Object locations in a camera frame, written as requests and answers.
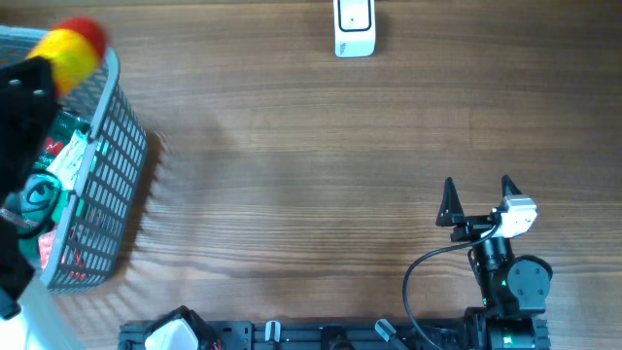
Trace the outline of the yellow red sauce bottle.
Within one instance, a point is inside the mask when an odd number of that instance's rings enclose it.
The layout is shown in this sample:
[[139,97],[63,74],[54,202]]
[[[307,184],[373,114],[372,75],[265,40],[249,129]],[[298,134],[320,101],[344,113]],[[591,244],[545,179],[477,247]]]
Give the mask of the yellow red sauce bottle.
[[49,31],[26,57],[42,57],[51,64],[55,94],[62,97],[101,66],[108,45],[108,32],[98,21],[70,17]]

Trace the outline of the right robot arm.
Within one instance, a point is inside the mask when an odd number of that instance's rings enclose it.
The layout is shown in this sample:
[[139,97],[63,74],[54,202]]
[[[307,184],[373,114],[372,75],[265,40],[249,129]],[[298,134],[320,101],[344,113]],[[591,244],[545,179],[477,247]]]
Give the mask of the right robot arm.
[[445,180],[436,224],[450,227],[454,243],[467,243],[469,264],[480,288],[481,307],[465,311],[459,327],[463,349],[549,349],[545,312],[553,270],[533,255],[517,257],[511,240],[530,230],[536,202],[501,178],[502,199],[488,215],[464,213],[452,178]]

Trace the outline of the red snack packet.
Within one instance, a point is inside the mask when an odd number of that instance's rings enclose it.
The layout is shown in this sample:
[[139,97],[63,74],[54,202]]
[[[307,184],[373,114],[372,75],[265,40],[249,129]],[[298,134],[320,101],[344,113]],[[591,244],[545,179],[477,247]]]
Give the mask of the red snack packet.
[[39,247],[39,255],[41,261],[41,267],[45,269],[50,260],[50,256],[52,253],[53,243],[56,237],[57,230],[51,230],[39,236],[38,238],[38,247]]

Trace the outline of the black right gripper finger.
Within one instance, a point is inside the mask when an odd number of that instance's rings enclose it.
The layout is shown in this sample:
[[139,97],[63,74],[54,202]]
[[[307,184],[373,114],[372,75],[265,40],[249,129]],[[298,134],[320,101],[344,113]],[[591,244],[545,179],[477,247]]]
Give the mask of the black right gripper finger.
[[452,177],[445,180],[443,197],[439,206],[435,225],[453,227],[465,222],[465,213]]
[[501,177],[501,191],[503,197],[522,194],[507,174]]

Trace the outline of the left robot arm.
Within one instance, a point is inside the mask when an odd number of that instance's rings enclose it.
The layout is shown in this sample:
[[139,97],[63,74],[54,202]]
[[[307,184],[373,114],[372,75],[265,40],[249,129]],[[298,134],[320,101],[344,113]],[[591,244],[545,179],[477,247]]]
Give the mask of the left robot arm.
[[[23,190],[57,113],[52,65],[42,57],[1,70],[1,200]],[[18,249],[17,228],[1,226],[1,347],[82,349]]]

